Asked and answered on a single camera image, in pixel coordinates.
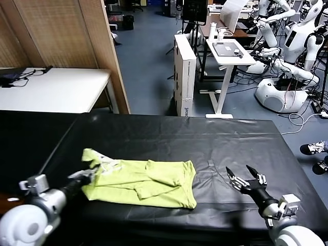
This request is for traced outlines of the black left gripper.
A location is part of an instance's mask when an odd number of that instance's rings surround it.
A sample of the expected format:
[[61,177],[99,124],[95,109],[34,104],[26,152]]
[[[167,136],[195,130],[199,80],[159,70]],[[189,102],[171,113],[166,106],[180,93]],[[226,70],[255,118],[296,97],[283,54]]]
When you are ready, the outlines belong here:
[[68,176],[71,181],[61,191],[66,197],[66,201],[72,200],[80,191],[82,186],[88,185],[95,180],[93,169],[80,170]]

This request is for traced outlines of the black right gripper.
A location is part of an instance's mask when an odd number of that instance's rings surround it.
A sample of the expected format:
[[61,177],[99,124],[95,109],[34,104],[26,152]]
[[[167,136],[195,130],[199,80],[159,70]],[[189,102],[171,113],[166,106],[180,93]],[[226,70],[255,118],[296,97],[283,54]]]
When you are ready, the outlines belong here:
[[257,204],[259,214],[263,215],[265,209],[274,203],[278,203],[278,200],[267,193],[266,176],[264,174],[260,174],[255,168],[249,165],[246,165],[246,167],[250,174],[257,180],[245,181],[236,176],[230,168],[226,167],[230,184],[234,189],[242,192],[242,194],[249,195]]

